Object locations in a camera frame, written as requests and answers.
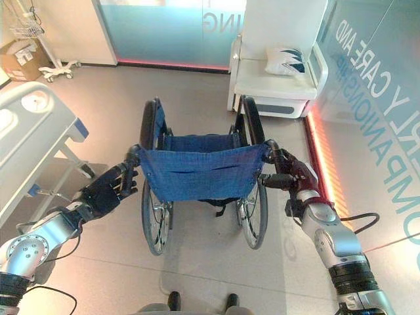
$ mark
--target wheelchair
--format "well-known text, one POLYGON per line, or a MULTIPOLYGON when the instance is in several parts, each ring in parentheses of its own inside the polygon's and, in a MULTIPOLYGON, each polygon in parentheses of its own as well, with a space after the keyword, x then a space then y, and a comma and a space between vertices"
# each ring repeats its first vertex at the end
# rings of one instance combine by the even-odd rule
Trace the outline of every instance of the wheelchair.
MULTIPOLYGON (((234 203, 248 245, 258 249, 268 223, 267 193, 261 171, 264 163, 274 163, 276 152, 279 152, 277 144, 265 141, 251 97, 240 98, 235 124, 227 135, 175 136, 166 124, 160 100, 148 101, 140 144, 129 150, 125 161, 133 166, 131 172, 140 165, 146 177, 141 216, 150 251, 154 255, 163 253, 173 228, 174 201, 186 200, 222 207, 217 217, 223 215, 226 205, 234 203)), ((123 183, 122 190, 128 191, 131 179, 123 183)))

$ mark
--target cardboard box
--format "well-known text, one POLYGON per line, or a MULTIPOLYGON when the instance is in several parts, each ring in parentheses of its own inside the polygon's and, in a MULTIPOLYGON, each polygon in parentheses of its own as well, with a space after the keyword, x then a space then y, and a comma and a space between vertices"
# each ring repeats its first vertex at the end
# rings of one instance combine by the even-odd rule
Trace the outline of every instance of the cardboard box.
POLYGON ((49 59, 37 39, 13 41, 0 49, 0 65, 13 81, 35 81, 49 59))

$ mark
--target wheelchair wheel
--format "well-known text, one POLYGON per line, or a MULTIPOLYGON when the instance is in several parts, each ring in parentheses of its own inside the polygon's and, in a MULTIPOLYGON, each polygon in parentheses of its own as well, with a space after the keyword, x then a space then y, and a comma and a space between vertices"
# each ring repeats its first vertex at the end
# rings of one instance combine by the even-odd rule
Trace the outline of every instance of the wheelchair wheel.
POLYGON ((142 196, 143 232, 150 251, 156 256, 163 253, 168 240, 170 207, 170 203, 162 203, 156 198, 145 180, 142 196))
POLYGON ((258 249, 263 243, 268 223, 267 191, 256 183, 251 193, 236 202, 239 224, 252 249, 258 249))

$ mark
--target silver robotic arm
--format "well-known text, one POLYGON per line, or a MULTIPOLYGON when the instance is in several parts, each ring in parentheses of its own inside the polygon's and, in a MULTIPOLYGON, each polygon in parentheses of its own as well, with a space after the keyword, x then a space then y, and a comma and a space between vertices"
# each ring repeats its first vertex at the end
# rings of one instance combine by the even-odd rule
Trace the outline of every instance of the silver robotic arm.
POLYGON ((69 206, 56 208, 25 234, 0 247, 0 315, 18 314, 18 303, 33 284, 36 268, 49 261, 53 249, 78 237, 82 224, 107 215, 134 194, 137 189, 132 178, 137 174, 128 163, 112 167, 80 190, 69 206))
POLYGON ((320 197, 318 178, 311 166, 279 149, 274 141, 268 143, 277 174, 262 175, 262 183, 269 188, 289 190, 286 214, 301 221, 297 223, 328 269, 337 291, 338 314, 395 315, 375 281, 356 234, 342 224, 333 205, 320 197))

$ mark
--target white chair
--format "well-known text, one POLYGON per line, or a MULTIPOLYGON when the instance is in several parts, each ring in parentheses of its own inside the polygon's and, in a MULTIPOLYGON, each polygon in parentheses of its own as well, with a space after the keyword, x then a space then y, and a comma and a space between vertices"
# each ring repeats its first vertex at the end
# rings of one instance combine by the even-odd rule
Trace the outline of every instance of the white chair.
POLYGON ((321 93, 328 68, 316 43, 327 0, 247 0, 242 35, 232 44, 228 110, 240 95, 255 99, 260 115, 304 117, 321 93), (266 73, 266 48, 300 49, 305 74, 266 73))
POLYGON ((88 134, 80 119, 44 84, 28 82, 1 95, 0 227, 19 201, 34 190, 37 178, 58 151, 70 160, 70 166, 33 210, 31 221, 39 220, 54 196, 60 195, 72 169, 90 179, 95 176, 65 144, 69 138, 83 142, 88 134))

